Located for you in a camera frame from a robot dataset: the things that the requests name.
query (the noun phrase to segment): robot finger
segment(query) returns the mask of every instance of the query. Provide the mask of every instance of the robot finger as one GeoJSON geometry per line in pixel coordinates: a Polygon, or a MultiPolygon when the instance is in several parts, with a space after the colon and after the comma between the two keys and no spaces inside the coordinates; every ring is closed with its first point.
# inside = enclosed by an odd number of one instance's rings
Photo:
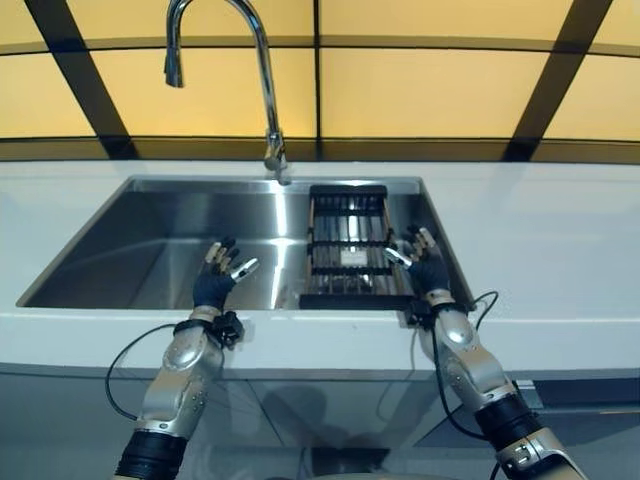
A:
{"type": "Polygon", "coordinates": [[[218,253],[215,257],[215,261],[217,263],[222,262],[224,255],[236,244],[236,241],[231,237],[225,237],[222,239],[221,244],[222,246],[218,250],[218,253]]]}
{"type": "Polygon", "coordinates": [[[431,232],[429,232],[429,230],[427,230],[426,227],[420,227],[419,237],[422,239],[422,242],[424,242],[427,248],[435,248],[437,246],[437,243],[434,240],[433,235],[431,235],[431,232]]]}
{"type": "Polygon", "coordinates": [[[416,257],[418,258],[425,257],[426,249],[422,246],[422,244],[418,240],[414,239],[412,246],[413,246],[413,253],[416,257]]]}
{"type": "Polygon", "coordinates": [[[207,254],[204,256],[204,263],[213,263],[213,259],[218,254],[218,250],[220,250],[220,247],[222,247],[222,244],[220,242],[215,242],[213,245],[211,245],[211,247],[209,247],[209,250],[207,250],[207,254]]]}
{"type": "Polygon", "coordinates": [[[248,277],[253,272],[255,272],[259,266],[260,266],[260,262],[258,262],[258,259],[252,258],[251,260],[243,263],[239,267],[231,270],[231,272],[229,273],[229,276],[234,282],[240,283],[246,277],[248,277]]]}
{"type": "Polygon", "coordinates": [[[388,247],[385,248],[384,249],[384,256],[391,263],[394,263],[396,265],[400,265],[405,270],[408,270],[411,267],[412,263],[413,263],[411,261],[411,259],[409,259],[405,255],[401,254],[397,250],[394,250],[393,248],[388,248],[388,247]]]}
{"type": "Polygon", "coordinates": [[[412,242],[418,243],[423,250],[426,249],[428,245],[426,239],[421,235],[421,229],[418,227],[409,227],[409,231],[411,232],[412,242]]]}
{"type": "Polygon", "coordinates": [[[222,260],[220,261],[220,273],[227,273],[227,270],[229,269],[229,265],[231,264],[233,259],[238,256],[239,253],[240,253],[240,250],[238,250],[237,248],[234,248],[222,258],[222,260]]]}

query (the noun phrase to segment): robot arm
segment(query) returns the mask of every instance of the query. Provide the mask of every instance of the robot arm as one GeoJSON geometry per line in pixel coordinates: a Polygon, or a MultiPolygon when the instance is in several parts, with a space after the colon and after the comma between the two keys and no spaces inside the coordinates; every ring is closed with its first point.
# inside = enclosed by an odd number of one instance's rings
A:
{"type": "Polygon", "coordinates": [[[234,312],[222,315],[233,286],[258,268],[254,258],[229,271],[237,255],[232,240],[215,243],[194,285],[194,309],[174,329],[162,367],[145,394],[134,433],[114,479],[173,480],[187,442],[207,402],[207,389],[219,376],[223,348],[233,348],[244,329],[234,312]]]}
{"type": "Polygon", "coordinates": [[[496,459],[512,479],[587,480],[553,432],[529,410],[498,360],[480,343],[465,310],[449,291],[440,250],[425,229],[414,229],[413,254],[387,249],[386,257],[409,271],[421,294],[413,321],[430,337],[423,348],[439,357],[444,380],[475,417],[496,459]]]}

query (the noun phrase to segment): black frame line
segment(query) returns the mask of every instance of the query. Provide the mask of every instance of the black frame line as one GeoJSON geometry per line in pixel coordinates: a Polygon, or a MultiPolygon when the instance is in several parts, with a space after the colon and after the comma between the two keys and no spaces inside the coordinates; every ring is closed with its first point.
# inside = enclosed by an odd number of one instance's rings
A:
{"type": "MultiPolygon", "coordinates": [[[[304,37],[269,37],[271,48],[282,49],[352,49],[352,50],[485,50],[498,52],[530,53],[574,53],[574,47],[551,40],[527,40],[517,38],[483,37],[370,37],[370,36],[323,36],[319,33],[314,16],[313,36],[307,41],[292,40],[304,37]]],[[[102,38],[84,40],[83,49],[92,52],[113,50],[155,50],[165,47],[164,37],[102,38]]],[[[253,49],[252,37],[185,36],[183,48],[229,48],[253,49]]],[[[0,57],[49,53],[44,42],[0,45],[0,57]]],[[[640,58],[640,49],[632,45],[593,44],[589,55],[640,58]]]]}
{"type": "MultiPolygon", "coordinates": [[[[497,162],[509,138],[289,138],[292,162],[497,162]]],[[[142,160],[255,161],[263,137],[134,136],[142,160]]],[[[97,137],[0,139],[0,161],[108,160],[97,137]]],[[[640,141],[543,139],[535,162],[631,164],[640,159],[640,141]]]]}
{"type": "Polygon", "coordinates": [[[316,160],[322,160],[322,104],[321,87],[322,74],[320,71],[320,0],[313,0],[313,73],[315,76],[316,94],[316,160]]]}
{"type": "Polygon", "coordinates": [[[110,159],[137,156],[65,0],[25,0],[58,68],[110,159]]]}
{"type": "Polygon", "coordinates": [[[526,162],[533,157],[613,0],[573,0],[556,45],[545,63],[529,102],[502,157],[506,162],[526,162]]]}

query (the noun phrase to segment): kitchen sink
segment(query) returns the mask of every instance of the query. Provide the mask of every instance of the kitchen sink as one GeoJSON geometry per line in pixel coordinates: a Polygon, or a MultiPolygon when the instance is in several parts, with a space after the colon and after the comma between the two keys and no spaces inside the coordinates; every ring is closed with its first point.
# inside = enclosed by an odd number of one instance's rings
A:
{"type": "MultiPolygon", "coordinates": [[[[281,186],[264,179],[150,176],[126,180],[18,305],[188,310],[207,249],[232,236],[238,259],[257,257],[260,268],[231,292],[226,307],[298,309],[314,185],[386,187],[390,226],[395,232],[411,224],[429,228],[443,250],[454,296],[469,305],[462,272],[419,178],[299,178],[281,186]]],[[[406,289],[412,293],[408,281],[406,289]]]]}

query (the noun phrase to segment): chrome faucet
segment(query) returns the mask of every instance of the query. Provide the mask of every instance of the chrome faucet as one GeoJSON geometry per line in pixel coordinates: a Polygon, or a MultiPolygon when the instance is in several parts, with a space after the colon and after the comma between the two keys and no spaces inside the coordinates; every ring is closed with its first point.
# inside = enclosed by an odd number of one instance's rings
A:
{"type": "MultiPolygon", "coordinates": [[[[253,32],[262,80],[262,95],[267,112],[267,151],[264,156],[264,165],[268,170],[274,171],[278,182],[283,184],[285,183],[283,170],[287,168],[287,160],[284,152],[284,138],[278,124],[267,34],[258,13],[248,0],[227,0],[227,2],[236,7],[253,32]]],[[[184,86],[180,61],[180,22],[189,3],[191,0],[170,0],[167,9],[167,55],[164,72],[167,84],[179,88],[184,86]]]]}

